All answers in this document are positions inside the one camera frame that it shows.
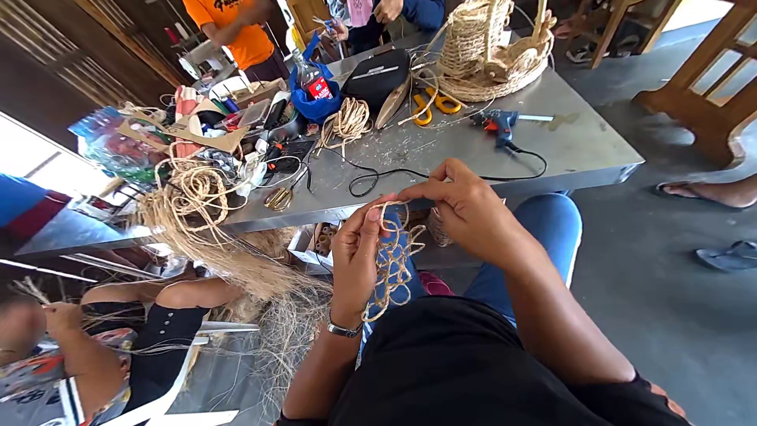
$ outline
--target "pink slipper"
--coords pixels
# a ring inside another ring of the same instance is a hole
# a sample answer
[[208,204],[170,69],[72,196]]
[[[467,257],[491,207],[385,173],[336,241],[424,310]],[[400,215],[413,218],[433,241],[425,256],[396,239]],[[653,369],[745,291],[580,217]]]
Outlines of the pink slipper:
[[423,289],[426,290],[429,295],[456,296],[455,292],[450,290],[441,278],[431,272],[419,272],[418,278],[421,280]]

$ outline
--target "metal table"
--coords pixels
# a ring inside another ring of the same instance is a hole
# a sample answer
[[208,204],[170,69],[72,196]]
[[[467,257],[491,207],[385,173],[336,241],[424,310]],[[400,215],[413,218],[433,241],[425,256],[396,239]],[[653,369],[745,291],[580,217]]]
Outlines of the metal table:
[[[419,44],[417,39],[414,41],[410,44],[413,40],[403,39],[397,45],[412,47]],[[329,65],[329,69],[334,75],[348,73],[369,55],[369,52],[364,52],[346,58]],[[479,103],[472,107],[478,109],[484,105]],[[644,162],[605,119],[551,68],[547,68],[539,79],[523,90],[496,99],[490,108],[556,116],[552,123],[517,123],[513,130],[515,143],[523,149],[541,154],[549,162],[549,167],[537,179],[492,183],[501,196],[621,183]],[[494,150],[493,135],[480,127],[473,127],[470,120],[460,120],[464,114],[474,110],[463,110],[451,116],[434,110],[434,121],[429,125],[433,128],[430,129],[417,127],[412,121],[399,126],[398,118],[395,118],[385,129],[372,131],[348,145],[347,157],[356,164],[379,171],[410,168],[427,174],[445,158],[455,157],[465,161],[480,175],[519,177],[538,173],[541,162],[537,158],[497,152]],[[399,118],[408,115],[409,110],[405,108]],[[263,199],[270,190],[255,190],[248,204],[231,214],[222,228],[229,233],[244,233],[347,218],[379,194],[398,192],[421,180],[407,173],[391,174],[382,177],[368,196],[355,198],[347,191],[347,185],[364,171],[343,163],[331,152],[322,152],[318,159],[312,160],[311,166],[312,193],[307,191],[306,179],[301,180],[295,187],[294,200],[289,208],[275,212],[263,206]],[[411,204],[411,208],[427,205],[425,200],[418,200]],[[116,232],[78,213],[63,211],[16,255],[62,255],[133,246],[145,243],[144,236],[145,230]]]

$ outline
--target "sandal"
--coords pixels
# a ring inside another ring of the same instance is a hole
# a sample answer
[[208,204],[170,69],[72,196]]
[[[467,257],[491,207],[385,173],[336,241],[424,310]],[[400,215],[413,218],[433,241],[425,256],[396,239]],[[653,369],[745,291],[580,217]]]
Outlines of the sandal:
[[757,268],[757,243],[737,241],[725,250],[698,249],[696,257],[710,268],[725,272]]
[[[751,205],[748,205],[746,207],[733,207],[732,205],[724,204],[722,202],[719,202],[718,200],[707,198],[704,195],[702,195],[699,192],[697,192],[695,189],[693,189],[690,186],[690,184],[692,184],[692,183],[696,183],[696,182],[667,182],[667,183],[660,183],[659,185],[652,187],[652,193],[654,193],[657,196],[661,196],[661,197],[670,197],[670,198],[674,198],[675,197],[675,198],[679,198],[679,199],[693,199],[693,200],[704,201],[704,202],[708,202],[710,204],[716,204],[716,205],[718,205],[720,207],[725,207],[725,208],[727,208],[728,210],[731,210],[731,211],[746,210],[746,209],[748,209],[748,208],[750,208],[750,207],[752,207],[754,205],[754,204],[751,204]],[[679,186],[681,188],[684,188],[686,191],[689,191],[690,193],[694,194],[695,196],[694,197],[687,197],[687,196],[682,196],[680,194],[671,194],[669,192],[666,192],[663,189],[663,187],[665,187],[665,186],[674,186],[674,185],[675,186]]]
[[421,285],[423,285],[423,289],[426,290],[426,294],[428,295],[456,296],[455,292],[441,278],[431,272],[419,272],[418,278],[421,280]]

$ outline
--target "bottle label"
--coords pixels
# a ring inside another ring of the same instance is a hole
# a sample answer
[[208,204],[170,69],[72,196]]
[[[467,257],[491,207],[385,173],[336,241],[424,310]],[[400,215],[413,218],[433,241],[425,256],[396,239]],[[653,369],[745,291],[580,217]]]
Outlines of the bottle label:
[[329,85],[326,84],[326,79],[323,77],[318,77],[316,81],[313,82],[313,84],[310,85],[310,87],[307,88],[308,92],[313,96],[313,99],[331,99],[334,96],[331,94],[331,90],[329,90]]

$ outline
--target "cardboard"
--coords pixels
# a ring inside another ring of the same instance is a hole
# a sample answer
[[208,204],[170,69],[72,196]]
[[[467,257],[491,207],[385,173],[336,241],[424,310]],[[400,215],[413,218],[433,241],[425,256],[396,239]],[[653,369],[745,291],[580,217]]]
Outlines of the cardboard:
[[[166,135],[175,136],[175,137],[178,137],[180,139],[188,140],[189,142],[199,143],[200,145],[204,145],[204,146],[209,146],[209,147],[212,147],[212,148],[218,148],[221,151],[226,151],[226,152],[234,152],[237,149],[237,147],[239,147],[239,143],[241,142],[242,138],[245,137],[245,134],[247,133],[247,131],[250,130],[249,127],[242,127],[242,128],[240,128],[238,130],[235,130],[235,131],[233,131],[231,133],[227,133],[224,136],[210,138],[210,137],[198,136],[198,135],[195,135],[194,133],[192,133],[192,132],[189,131],[187,123],[189,122],[189,118],[191,117],[191,115],[182,117],[182,120],[180,120],[179,122],[176,122],[176,123],[168,126],[168,128],[163,127],[157,121],[151,119],[147,115],[145,115],[145,114],[143,114],[141,112],[138,112],[138,111],[135,112],[132,115],[132,117],[133,118],[138,118],[140,120],[144,120],[144,121],[147,121],[150,124],[153,124],[160,132],[162,132],[162,133],[164,133]],[[156,149],[161,150],[162,152],[168,153],[168,149],[169,149],[168,145],[162,145],[160,143],[156,143],[156,142],[150,140],[149,138],[144,137],[139,132],[137,132],[135,130],[132,130],[129,127],[129,121],[128,120],[125,120],[118,127],[117,132],[121,133],[124,136],[128,136],[128,137],[131,137],[133,139],[141,140],[142,142],[147,143],[150,146],[153,146]]]
[[[330,252],[328,256],[321,256],[314,251],[320,230],[325,223],[305,225],[297,229],[287,250],[305,263],[312,263],[318,266],[322,266],[321,264],[323,264],[329,268],[334,268],[334,252]],[[329,224],[334,224],[341,228],[340,221],[329,222]]]
[[246,108],[251,103],[260,102],[263,99],[273,99],[273,96],[281,90],[287,90],[286,82],[282,78],[277,78],[274,81],[261,81],[260,86],[251,95],[237,99],[236,104],[240,109]]

